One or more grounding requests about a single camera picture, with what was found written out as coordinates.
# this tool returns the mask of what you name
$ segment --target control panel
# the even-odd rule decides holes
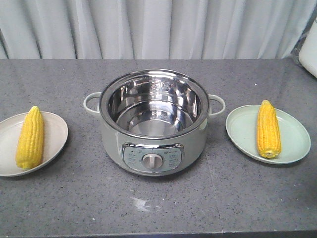
[[[134,170],[159,173],[175,169],[182,161],[183,154],[181,144],[153,146],[125,143],[122,159]]]

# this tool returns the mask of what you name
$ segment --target pot handle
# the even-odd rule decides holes
[[[91,99],[93,99],[93,98],[98,98],[98,97],[100,97],[100,95],[101,95],[101,92],[98,92],[98,93],[92,93],[92,94],[89,94],[86,98],[85,98],[85,100],[84,100],[84,108],[85,108],[85,110],[86,110],[86,112],[88,112],[90,115],[93,115],[93,116],[99,116],[99,108],[98,108],[98,106],[97,106],[97,111],[94,111],[94,110],[92,110],[92,109],[90,109],[88,106],[87,106],[87,103],[91,100]]]
[[[212,111],[211,111],[211,105],[210,105],[210,111],[209,111],[208,118],[209,118],[209,119],[213,119],[213,118],[215,118],[216,116],[218,116],[218,115],[220,115],[220,114],[222,114],[222,113],[224,112],[224,110],[226,109],[226,103],[225,103],[224,100],[223,100],[221,97],[219,97],[219,96],[212,95],[212,94],[208,94],[208,97],[209,97],[209,100],[210,100],[210,101],[211,101],[211,100],[215,100],[215,101],[217,101],[217,102],[219,102],[219,103],[222,104],[222,109],[221,109],[219,112],[217,112],[217,113],[212,113]]]

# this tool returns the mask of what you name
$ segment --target stainless steel inner pot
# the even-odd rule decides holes
[[[138,138],[166,139],[198,127],[208,116],[205,90],[190,77],[165,69],[121,76],[105,88],[99,111],[116,130]]]

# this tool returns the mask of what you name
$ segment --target plate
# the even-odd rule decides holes
[[[15,164],[15,152],[27,113],[15,115],[0,122],[0,177],[14,177],[31,173],[47,165],[64,147],[68,137],[68,127],[60,116],[42,112],[44,119],[43,162],[30,170]]]
[[[276,109],[282,151],[274,159],[261,157],[257,151],[256,131],[260,105],[246,105],[234,109],[226,119],[231,141],[246,155],[269,164],[290,164],[305,157],[311,139],[304,126],[291,115]]]

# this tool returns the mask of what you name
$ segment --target pot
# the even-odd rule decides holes
[[[93,98],[99,99],[96,111],[87,106]],[[212,113],[210,100],[222,109]],[[164,176],[199,157],[207,124],[224,112],[225,102],[184,74],[146,69],[88,95],[84,108],[99,119],[105,150],[119,166],[139,175]]]

